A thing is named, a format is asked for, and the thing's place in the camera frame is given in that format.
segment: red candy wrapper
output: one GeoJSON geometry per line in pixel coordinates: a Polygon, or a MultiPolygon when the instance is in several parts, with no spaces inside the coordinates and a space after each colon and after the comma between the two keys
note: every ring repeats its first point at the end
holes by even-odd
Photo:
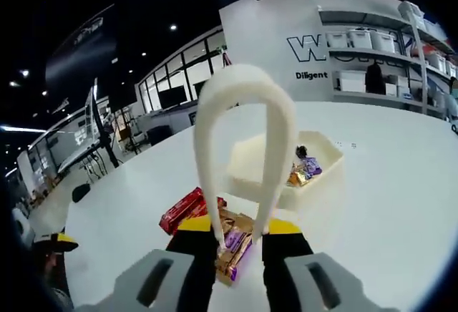
{"type": "MultiPolygon", "coordinates": [[[[218,208],[227,205],[223,198],[218,198],[218,208]]],[[[196,218],[207,214],[207,204],[202,190],[197,187],[170,208],[162,217],[159,226],[169,235],[177,232],[184,219],[196,218]]]]}
{"type": "Polygon", "coordinates": [[[178,201],[160,219],[159,226],[169,235],[172,235],[191,211],[203,200],[203,192],[197,187],[178,201]]]}

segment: white tray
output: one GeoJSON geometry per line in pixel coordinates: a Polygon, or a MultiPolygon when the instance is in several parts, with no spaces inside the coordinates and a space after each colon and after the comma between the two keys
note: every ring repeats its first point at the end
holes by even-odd
{"type": "MultiPolygon", "coordinates": [[[[298,212],[311,208],[318,199],[329,203],[344,195],[343,153],[320,132],[299,132],[297,144],[307,147],[308,155],[316,157],[323,172],[303,187],[289,187],[285,184],[276,207],[298,212]]],[[[234,145],[226,170],[230,194],[261,202],[255,192],[259,191],[262,181],[264,152],[265,134],[234,145]]]]}

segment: person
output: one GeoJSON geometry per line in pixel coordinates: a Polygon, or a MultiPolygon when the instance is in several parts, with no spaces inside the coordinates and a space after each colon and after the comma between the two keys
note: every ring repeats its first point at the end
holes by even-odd
{"type": "Polygon", "coordinates": [[[63,311],[73,310],[72,300],[64,291],[51,287],[49,282],[52,271],[57,266],[58,255],[72,251],[77,247],[78,243],[63,233],[40,236],[31,247],[36,271],[48,283],[63,311]]]}
{"type": "Polygon", "coordinates": [[[458,102],[452,95],[453,86],[458,84],[456,77],[452,77],[449,81],[450,93],[445,97],[445,107],[447,108],[447,115],[450,118],[450,122],[453,124],[458,121],[458,102]]]}

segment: white wall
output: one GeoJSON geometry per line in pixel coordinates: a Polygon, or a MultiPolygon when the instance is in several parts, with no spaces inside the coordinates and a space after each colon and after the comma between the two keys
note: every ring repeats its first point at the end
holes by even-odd
{"type": "Polygon", "coordinates": [[[400,17],[399,3],[397,0],[240,0],[221,9],[220,18],[232,63],[264,69],[294,100],[329,101],[332,100],[331,73],[336,69],[326,58],[318,6],[400,17]],[[296,72],[325,72],[328,78],[296,79],[296,72]]]}
{"type": "Polygon", "coordinates": [[[31,168],[30,159],[27,154],[27,151],[22,151],[21,154],[17,157],[17,166],[22,175],[22,180],[26,185],[27,191],[30,196],[33,196],[33,191],[38,186],[37,179],[35,177],[34,171],[31,168]]]}

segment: chair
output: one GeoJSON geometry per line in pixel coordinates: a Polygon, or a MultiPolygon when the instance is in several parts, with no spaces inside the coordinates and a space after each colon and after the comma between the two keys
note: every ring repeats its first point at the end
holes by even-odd
{"type": "Polygon", "coordinates": [[[167,125],[154,127],[151,130],[148,130],[146,134],[151,146],[154,146],[173,135],[172,129],[167,125]]]}
{"type": "Polygon", "coordinates": [[[79,185],[72,192],[72,200],[74,203],[79,202],[89,191],[91,190],[91,186],[88,183],[83,185],[79,185]]]}

